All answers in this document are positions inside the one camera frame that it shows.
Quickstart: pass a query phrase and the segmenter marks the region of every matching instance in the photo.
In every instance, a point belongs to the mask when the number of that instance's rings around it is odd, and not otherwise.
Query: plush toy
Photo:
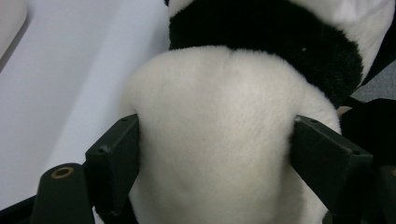
[[[340,132],[393,0],[170,0],[170,51],[130,78],[140,120],[131,199],[141,224],[321,223],[291,168],[296,115]]]

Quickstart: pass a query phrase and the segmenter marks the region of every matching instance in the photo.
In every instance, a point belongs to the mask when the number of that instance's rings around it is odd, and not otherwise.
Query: gray floor
[[[367,85],[360,87],[352,97],[363,102],[378,98],[396,100],[396,62],[390,64]]]

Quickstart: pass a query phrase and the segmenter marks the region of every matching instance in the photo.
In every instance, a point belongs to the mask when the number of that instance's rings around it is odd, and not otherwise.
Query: white wall
[[[49,168],[85,161],[119,118],[124,80],[168,47],[163,0],[27,0],[28,27],[0,73],[0,210]]]

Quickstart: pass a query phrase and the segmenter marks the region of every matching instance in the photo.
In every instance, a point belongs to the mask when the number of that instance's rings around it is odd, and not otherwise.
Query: black bracket
[[[138,143],[137,115],[120,119],[86,152],[83,165],[48,170],[37,195],[1,211],[0,223],[92,224],[93,206],[105,223],[137,223],[125,204],[139,171]],[[361,223],[370,193],[378,195],[380,223],[396,223],[396,167],[373,171],[370,153],[302,116],[295,120],[291,143],[291,165],[328,207],[333,224]]]

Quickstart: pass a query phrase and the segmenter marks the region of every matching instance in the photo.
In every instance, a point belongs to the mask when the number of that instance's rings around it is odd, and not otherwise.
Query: brass grommet
[[[56,171],[52,172],[50,176],[54,179],[62,179],[73,174],[73,172],[74,169],[72,167],[61,167]]]

